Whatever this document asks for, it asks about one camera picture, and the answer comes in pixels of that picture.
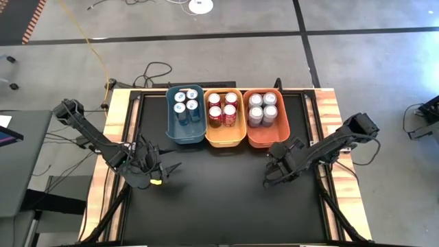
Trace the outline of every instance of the plastic bin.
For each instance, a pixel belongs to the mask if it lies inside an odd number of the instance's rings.
[[[174,105],[176,101],[174,96],[177,92],[187,92],[188,89],[195,89],[198,92],[198,107],[200,108],[201,120],[185,126],[178,123],[176,114],[174,113]],[[206,105],[203,99],[203,89],[197,85],[190,86],[174,86],[166,92],[167,99],[167,132],[166,135],[178,144],[199,143],[204,139],[206,134]]]
[[[277,89],[255,89],[244,93],[244,106],[246,111],[246,120],[248,119],[248,100],[253,93],[261,95],[265,93],[275,93],[277,96],[277,111],[278,115],[273,125],[270,127],[252,128],[248,126],[246,121],[248,142],[254,148],[269,148],[275,142],[286,141],[289,137],[289,124],[287,118],[287,111],[283,103],[282,94]]]
[[[237,118],[235,125],[232,127],[220,126],[212,128],[209,125],[209,95],[217,93],[221,96],[221,106],[224,107],[225,96],[227,93],[236,93],[238,96]],[[237,89],[211,89],[204,94],[204,103],[206,104],[207,131],[206,139],[215,148],[229,148],[237,146],[247,135],[246,117],[244,111],[244,102],[242,93]]]

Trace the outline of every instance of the gray floor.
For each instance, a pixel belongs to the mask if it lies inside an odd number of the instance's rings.
[[[109,1],[86,11],[92,1],[66,0],[93,38],[215,32],[297,30],[292,1],[214,0],[204,16],[186,15],[177,5],[156,0],[126,6]],[[300,1],[308,30],[439,26],[437,1]],[[437,246],[439,242],[439,167],[437,145],[430,139],[410,141],[401,130],[410,104],[439,94],[437,32],[309,37],[320,83],[333,87],[343,118],[367,112],[380,126],[382,150],[376,161],[358,167],[361,195],[372,237],[377,242]],[[57,1],[48,1],[32,40],[81,38]],[[172,65],[171,74],[157,82],[236,80],[238,86],[272,86],[276,77],[285,86],[311,87],[300,37],[233,38],[95,45],[110,76],[131,82],[147,63]],[[76,98],[87,109],[99,106],[104,75],[86,45],[0,47],[15,56],[11,65],[0,61],[0,75],[20,84],[19,91],[0,85],[2,109],[52,109],[63,98]],[[103,128],[101,113],[90,115]],[[409,114],[408,128],[421,121]],[[62,127],[52,121],[51,129]],[[59,132],[75,137],[74,130]],[[354,151],[367,161],[373,144]],[[44,189],[48,175],[59,176],[86,154],[71,145],[44,146],[31,187]],[[91,175],[90,158],[74,175]],[[77,233],[46,235],[39,246],[71,243]]]

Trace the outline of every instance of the orange bin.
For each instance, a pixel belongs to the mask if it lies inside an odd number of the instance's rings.
[[[289,137],[289,124],[287,118],[287,111],[283,103],[282,94],[277,89],[255,89],[244,93],[244,108],[246,111],[246,119],[248,119],[248,100],[253,93],[261,95],[265,93],[275,93],[277,97],[277,117],[273,125],[270,127],[252,128],[247,125],[248,142],[254,148],[269,148],[275,142],[286,141]]]
[[[220,126],[212,128],[209,125],[209,95],[217,93],[221,97],[221,107],[223,109],[227,93],[236,93],[238,96],[238,107],[235,125],[232,127]],[[211,89],[204,93],[204,102],[206,104],[207,130],[206,139],[215,148],[229,148],[237,146],[247,135],[247,124],[244,111],[244,101],[242,93],[237,89]]]

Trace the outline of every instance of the white device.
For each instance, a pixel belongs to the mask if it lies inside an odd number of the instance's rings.
[[[212,0],[191,0],[189,9],[195,14],[206,14],[213,9]]]

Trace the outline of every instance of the red can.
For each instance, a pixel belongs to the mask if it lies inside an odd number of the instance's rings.
[[[217,93],[212,93],[209,95],[209,108],[214,106],[221,107],[221,97]]]
[[[212,128],[218,128],[222,124],[221,108],[218,106],[212,106],[209,109],[209,125]]]
[[[226,127],[234,126],[236,122],[236,108],[232,105],[225,106],[222,119]]]
[[[238,96],[236,93],[228,93],[226,94],[226,105],[232,105],[235,109],[238,107]]]

